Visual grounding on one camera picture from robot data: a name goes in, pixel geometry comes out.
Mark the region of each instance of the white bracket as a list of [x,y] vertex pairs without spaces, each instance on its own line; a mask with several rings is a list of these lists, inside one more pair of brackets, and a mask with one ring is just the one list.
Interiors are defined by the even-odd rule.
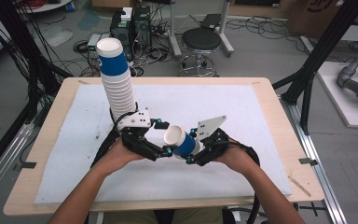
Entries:
[[147,109],[140,110],[124,119],[118,125],[120,127],[150,128],[150,115]]
[[200,141],[211,136],[226,119],[227,117],[224,115],[214,119],[200,121],[199,127],[197,128],[197,139]]

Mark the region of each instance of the gray floor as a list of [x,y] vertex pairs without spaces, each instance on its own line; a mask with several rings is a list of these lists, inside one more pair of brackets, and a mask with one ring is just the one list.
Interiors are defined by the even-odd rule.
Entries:
[[[54,50],[62,61],[69,61],[81,58],[72,50],[75,42],[88,39],[92,33],[108,31],[110,15],[91,10],[90,5],[86,4],[74,13],[65,12],[63,9],[39,13],[37,19],[40,22],[52,22],[65,17],[63,21],[52,25],[60,25],[62,29],[72,30],[74,37]],[[189,17],[182,18],[177,23],[180,25],[189,19]],[[201,21],[202,17],[199,16],[196,19]],[[189,22],[186,28],[194,26],[196,26],[194,22]],[[250,33],[246,28],[234,30],[229,27],[226,35],[236,50],[235,53],[227,58],[225,52],[220,49],[211,55],[221,77],[267,77],[273,83],[293,74],[308,57],[306,53],[296,49],[295,42],[288,41],[287,38],[267,39],[259,34]],[[299,42],[297,44],[300,49],[303,49]],[[356,57],[358,53],[343,42],[338,44],[332,55],[345,60]],[[73,74],[80,74],[86,67],[84,62],[70,63],[67,66]],[[175,60],[167,63],[152,63],[145,67],[144,77],[175,77],[178,70],[179,62]],[[285,89],[286,87],[281,88],[277,90],[277,93],[282,93]],[[27,83],[24,78],[21,77],[8,55],[1,52],[0,139],[27,103],[26,90]],[[310,136],[321,157],[345,218],[348,223],[358,223],[358,129],[345,126],[318,78],[314,81],[310,105]],[[2,208],[18,174],[19,171],[16,169],[10,169],[0,183],[0,223],[46,222],[48,216],[7,217],[3,214]],[[311,204],[302,203],[300,206],[311,206]],[[324,204],[315,202],[315,206],[324,207]],[[309,209],[300,209],[299,212],[308,223],[330,222],[324,210],[318,210],[317,216]],[[241,215],[242,223],[245,223],[246,214]]]

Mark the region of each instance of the stacked cups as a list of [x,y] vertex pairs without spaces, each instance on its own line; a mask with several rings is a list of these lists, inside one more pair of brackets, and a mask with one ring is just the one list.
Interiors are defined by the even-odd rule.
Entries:
[[118,39],[105,38],[97,43],[103,87],[114,121],[136,109],[132,93],[131,73]]

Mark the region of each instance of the stool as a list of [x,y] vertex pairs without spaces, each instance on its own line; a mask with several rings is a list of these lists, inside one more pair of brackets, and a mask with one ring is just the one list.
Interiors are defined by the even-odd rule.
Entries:
[[185,56],[181,61],[180,72],[186,72],[193,76],[208,76],[213,73],[218,77],[214,69],[213,61],[203,54],[217,51],[220,46],[220,36],[214,30],[206,28],[196,28],[187,30],[182,35],[182,45],[185,49],[194,54]]

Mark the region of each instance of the forearm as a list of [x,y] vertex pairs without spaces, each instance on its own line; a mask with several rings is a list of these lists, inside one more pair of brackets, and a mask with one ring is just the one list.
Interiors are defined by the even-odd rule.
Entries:
[[84,223],[103,181],[104,175],[90,170],[48,223]]
[[269,223],[305,223],[296,209],[257,165],[250,174],[243,174],[255,190]]

